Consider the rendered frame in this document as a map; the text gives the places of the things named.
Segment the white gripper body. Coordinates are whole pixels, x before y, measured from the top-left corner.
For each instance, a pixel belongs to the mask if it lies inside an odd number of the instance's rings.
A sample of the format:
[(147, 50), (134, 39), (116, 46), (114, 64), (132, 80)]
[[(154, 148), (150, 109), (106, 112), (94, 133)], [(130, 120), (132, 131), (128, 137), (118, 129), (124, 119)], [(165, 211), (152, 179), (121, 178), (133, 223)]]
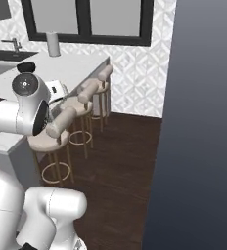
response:
[(63, 95), (62, 95), (62, 97), (65, 99), (65, 98), (68, 97), (69, 91), (68, 91), (68, 88), (67, 88), (67, 86), (66, 86), (65, 84), (62, 84), (62, 83), (61, 83), (61, 86), (62, 86), (62, 90), (63, 90)]

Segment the beige cushioned bar stool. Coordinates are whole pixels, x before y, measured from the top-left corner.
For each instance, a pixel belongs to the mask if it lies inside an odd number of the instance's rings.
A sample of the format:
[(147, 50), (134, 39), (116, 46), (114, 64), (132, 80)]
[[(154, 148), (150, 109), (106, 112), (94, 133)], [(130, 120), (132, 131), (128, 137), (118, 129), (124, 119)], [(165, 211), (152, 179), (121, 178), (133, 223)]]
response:
[[(41, 179), (50, 185), (59, 184), (64, 186), (67, 178), (73, 182), (72, 164), (69, 151), (69, 126), (76, 117), (76, 110), (69, 106), (66, 107), (51, 123), (42, 130), (37, 136), (27, 138), (30, 148), (33, 152), (35, 163), (40, 171)], [(68, 162), (60, 161), (58, 151), (64, 148), (67, 152)], [(46, 153), (49, 158), (49, 164), (40, 168), (37, 159), (38, 153)]]
[(87, 80), (86, 87), (77, 95), (66, 98), (60, 105), (60, 109), (73, 107), (76, 110), (76, 119), (80, 120), (81, 129), (76, 129), (76, 123), (72, 123), (73, 131), (69, 136), (69, 142), (74, 146), (83, 146), (84, 156), (88, 157), (87, 145), (93, 146), (92, 110), (93, 95), (97, 92), (97, 83)]
[(90, 83), (96, 83), (98, 90), (95, 96), (98, 97), (99, 113), (93, 114), (93, 120), (100, 120), (100, 130), (108, 123), (108, 96), (110, 95), (110, 76), (114, 68), (108, 64), (99, 74), (97, 78), (89, 78)]

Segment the white paper towel roll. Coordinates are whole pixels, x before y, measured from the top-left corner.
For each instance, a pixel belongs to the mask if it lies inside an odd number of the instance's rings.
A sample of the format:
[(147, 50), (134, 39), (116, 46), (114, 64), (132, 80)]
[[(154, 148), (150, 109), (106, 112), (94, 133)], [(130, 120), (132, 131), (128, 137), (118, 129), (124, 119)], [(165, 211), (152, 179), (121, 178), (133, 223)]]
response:
[(59, 57), (61, 55), (58, 34), (56, 32), (46, 33), (48, 53), (50, 57)]

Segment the black sink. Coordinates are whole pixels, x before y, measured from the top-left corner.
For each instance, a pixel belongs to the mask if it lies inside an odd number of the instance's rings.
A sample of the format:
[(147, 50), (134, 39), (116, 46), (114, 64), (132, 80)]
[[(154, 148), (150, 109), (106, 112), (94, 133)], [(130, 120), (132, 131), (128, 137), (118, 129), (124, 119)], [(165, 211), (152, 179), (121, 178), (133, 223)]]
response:
[(0, 50), (0, 61), (21, 62), (34, 55), (36, 55), (36, 52), (24, 52), (24, 51), (15, 52), (15, 51)]

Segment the grey metal tap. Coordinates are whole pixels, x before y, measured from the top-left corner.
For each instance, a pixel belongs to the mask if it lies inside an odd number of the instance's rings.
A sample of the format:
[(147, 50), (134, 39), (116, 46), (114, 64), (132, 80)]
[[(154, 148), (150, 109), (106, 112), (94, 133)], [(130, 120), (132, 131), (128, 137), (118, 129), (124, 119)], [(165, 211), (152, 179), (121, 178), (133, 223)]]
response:
[(22, 48), (21, 43), (18, 42), (16, 38), (13, 38), (12, 40), (3, 40), (3, 43), (12, 43), (16, 53), (18, 53)]

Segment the black framed window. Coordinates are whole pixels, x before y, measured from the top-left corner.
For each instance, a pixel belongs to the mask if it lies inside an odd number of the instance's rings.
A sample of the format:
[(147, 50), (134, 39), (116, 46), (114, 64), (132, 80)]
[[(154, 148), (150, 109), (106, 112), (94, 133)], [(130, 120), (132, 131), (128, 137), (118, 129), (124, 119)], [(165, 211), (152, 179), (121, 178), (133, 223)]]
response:
[(63, 43), (150, 46), (154, 0), (21, 0), (28, 38)]

